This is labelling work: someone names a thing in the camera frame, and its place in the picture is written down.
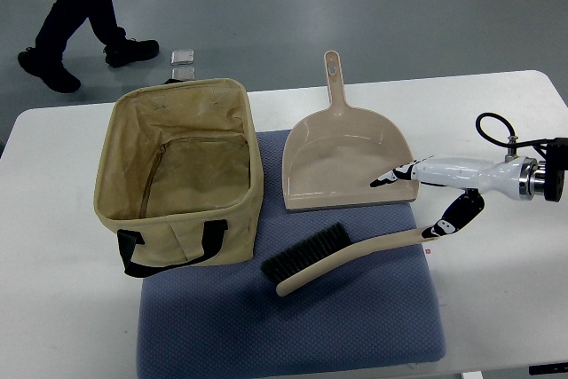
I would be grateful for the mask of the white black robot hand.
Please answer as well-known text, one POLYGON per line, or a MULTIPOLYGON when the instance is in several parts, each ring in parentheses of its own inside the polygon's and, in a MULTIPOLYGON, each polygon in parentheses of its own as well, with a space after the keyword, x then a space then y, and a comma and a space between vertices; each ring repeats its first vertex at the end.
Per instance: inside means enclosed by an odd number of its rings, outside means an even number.
POLYGON ((372 187, 399 180, 428 186, 447 186, 463 191, 434 224, 421 231, 423 239, 438 238, 460 231, 485 206, 483 193, 496 191, 512 200, 529 201, 544 194, 543 171, 536 160, 515 157, 493 163, 459 157, 429 157, 390 170, 370 183, 372 187))

